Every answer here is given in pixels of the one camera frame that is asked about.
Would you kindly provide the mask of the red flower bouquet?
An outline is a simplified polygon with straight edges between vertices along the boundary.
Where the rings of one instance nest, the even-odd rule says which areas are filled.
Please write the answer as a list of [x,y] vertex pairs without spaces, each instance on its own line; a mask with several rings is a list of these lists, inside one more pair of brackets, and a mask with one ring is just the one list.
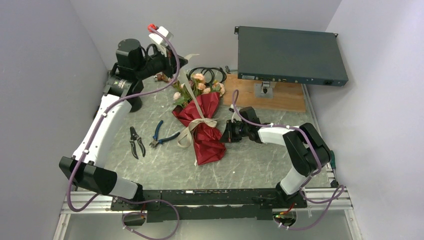
[[223,158],[226,147],[220,142],[222,133],[214,118],[221,97],[226,92],[221,82],[206,82],[202,73],[189,74],[173,84],[175,108],[172,114],[184,126],[177,137],[181,148],[193,146],[196,166],[217,162]]

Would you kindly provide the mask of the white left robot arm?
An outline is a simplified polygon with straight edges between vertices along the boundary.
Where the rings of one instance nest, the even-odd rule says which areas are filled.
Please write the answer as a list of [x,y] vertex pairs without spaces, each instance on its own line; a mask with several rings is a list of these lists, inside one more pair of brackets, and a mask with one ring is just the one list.
[[125,116],[142,107],[140,97],[147,95],[143,81],[158,73],[175,78],[188,62],[176,53],[167,38],[153,40],[149,47],[153,49],[152,55],[134,38],[118,44],[117,61],[108,73],[99,108],[87,134],[72,156],[64,156],[59,161],[59,168],[68,179],[68,197],[75,186],[99,195],[124,198],[124,204],[131,210],[143,205],[141,184],[105,169],[108,152]]

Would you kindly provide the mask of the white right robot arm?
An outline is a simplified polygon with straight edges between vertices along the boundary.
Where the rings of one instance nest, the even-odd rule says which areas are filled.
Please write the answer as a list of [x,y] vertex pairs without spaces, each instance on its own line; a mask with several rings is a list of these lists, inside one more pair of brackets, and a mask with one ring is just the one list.
[[226,121],[221,143],[236,143],[244,137],[258,144],[275,144],[286,147],[291,160],[287,175],[276,185],[276,203],[287,208],[295,201],[295,194],[305,186],[332,159],[331,150],[313,124],[275,126],[261,123],[253,107],[234,112],[240,120]]

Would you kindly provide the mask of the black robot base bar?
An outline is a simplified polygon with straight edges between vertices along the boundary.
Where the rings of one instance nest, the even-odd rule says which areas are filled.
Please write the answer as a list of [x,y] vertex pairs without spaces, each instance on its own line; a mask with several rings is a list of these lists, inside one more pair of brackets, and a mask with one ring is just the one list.
[[272,220],[279,210],[305,209],[299,193],[286,195],[280,188],[159,189],[139,188],[133,198],[111,194],[112,211],[145,214],[147,223],[187,220]]

